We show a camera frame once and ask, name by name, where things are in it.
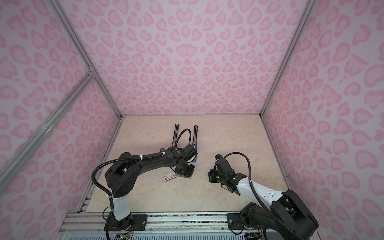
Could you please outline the red white staple box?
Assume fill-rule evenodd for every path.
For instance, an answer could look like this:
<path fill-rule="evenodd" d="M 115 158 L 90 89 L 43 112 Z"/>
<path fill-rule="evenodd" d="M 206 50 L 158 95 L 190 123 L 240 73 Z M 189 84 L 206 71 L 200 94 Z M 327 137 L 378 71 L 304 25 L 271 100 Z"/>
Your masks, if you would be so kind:
<path fill-rule="evenodd" d="M 169 180 L 172 180 L 172 179 L 175 179 L 176 177 L 177 176 L 176 176 L 176 174 L 174 172 L 163 175 L 163 179 L 164 179 L 165 182 L 167 182 Z"/>

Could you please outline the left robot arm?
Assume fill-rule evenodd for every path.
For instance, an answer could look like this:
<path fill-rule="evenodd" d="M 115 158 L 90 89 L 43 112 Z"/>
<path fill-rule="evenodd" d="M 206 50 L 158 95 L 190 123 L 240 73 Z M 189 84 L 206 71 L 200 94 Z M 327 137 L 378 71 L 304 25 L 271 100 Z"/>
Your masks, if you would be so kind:
<path fill-rule="evenodd" d="M 159 168 L 172 168 L 176 175 L 190 178 L 195 169 L 191 162 L 196 155 L 192 145 L 162 149 L 149 155 L 123 153 L 105 173 L 115 220 L 121 222 L 130 216 L 129 194 L 141 174 Z"/>

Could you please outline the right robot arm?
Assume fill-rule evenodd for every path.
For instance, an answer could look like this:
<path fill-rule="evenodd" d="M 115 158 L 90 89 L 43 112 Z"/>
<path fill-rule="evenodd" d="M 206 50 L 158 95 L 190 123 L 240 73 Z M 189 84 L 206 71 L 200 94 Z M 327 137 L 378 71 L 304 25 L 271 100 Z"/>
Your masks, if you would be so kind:
<path fill-rule="evenodd" d="M 261 227 L 278 232 L 284 240 L 308 240 L 319 227 L 296 192 L 275 191 L 251 181 L 248 176 L 236 173 L 221 155 L 216 155 L 208 177 L 209 182 L 220 184 L 230 193 L 252 200 L 240 211 L 240 220 L 233 229 Z"/>

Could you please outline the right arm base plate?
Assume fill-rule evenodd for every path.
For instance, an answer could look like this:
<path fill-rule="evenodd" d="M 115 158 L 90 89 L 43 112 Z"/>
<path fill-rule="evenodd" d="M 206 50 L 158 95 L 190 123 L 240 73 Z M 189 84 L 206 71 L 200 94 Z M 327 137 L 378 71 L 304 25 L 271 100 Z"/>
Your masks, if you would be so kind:
<path fill-rule="evenodd" d="M 246 220 L 243 215 L 240 213 L 229 213 L 226 214 L 228 229 L 232 231 L 247 231 L 254 230 L 255 225 L 252 224 L 249 220 Z"/>

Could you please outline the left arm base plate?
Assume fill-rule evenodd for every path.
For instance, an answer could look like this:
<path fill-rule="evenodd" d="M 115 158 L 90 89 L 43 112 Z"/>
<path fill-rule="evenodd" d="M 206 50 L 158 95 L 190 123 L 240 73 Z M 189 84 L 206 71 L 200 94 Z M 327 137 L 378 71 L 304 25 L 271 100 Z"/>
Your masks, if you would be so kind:
<path fill-rule="evenodd" d="M 144 231 L 147 224 L 148 215 L 130 214 L 124 219 L 116 220 L 114 214 L 107 217 L 104 231 L 123 232 L 123 231 Z"/>

